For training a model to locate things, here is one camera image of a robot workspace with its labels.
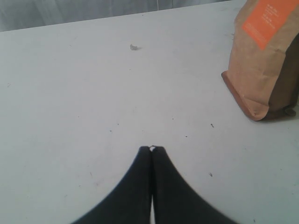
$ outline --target kraft paper bag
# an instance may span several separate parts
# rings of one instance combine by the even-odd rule
[[[295,116],[299,95],[299,0],[247,0],[235,19],[222,77],[252,120]]]

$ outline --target background wall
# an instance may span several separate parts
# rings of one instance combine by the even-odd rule
[[[0,0],[0,32],[224,0]]]

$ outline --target white table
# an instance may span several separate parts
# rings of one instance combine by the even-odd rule
[[[243,4],[0,33],[0,223],[74,221],[142,145],[235,221],[298,223],[299,116],[252,122],[221,78]]]

